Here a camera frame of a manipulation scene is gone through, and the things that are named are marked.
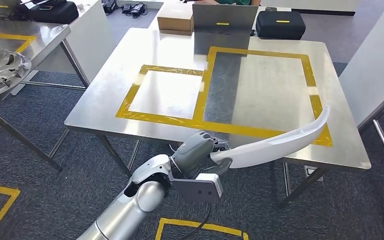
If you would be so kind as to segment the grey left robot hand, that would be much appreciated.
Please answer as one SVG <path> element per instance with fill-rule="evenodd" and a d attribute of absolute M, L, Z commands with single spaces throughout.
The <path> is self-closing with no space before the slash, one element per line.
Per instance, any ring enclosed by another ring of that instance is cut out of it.
<path fill-rule="evenodd" d="M 200 131 L 189 137 L 170 157 L 172 175 L 176 179 L 195 179 L 199 174 L 223 175 L 230 168 L 233 160 L 223 158 L 215 165 L 203 168 L 204 161 L 212 160 L 210 153 L 230 148 L 227 141 Z"/>

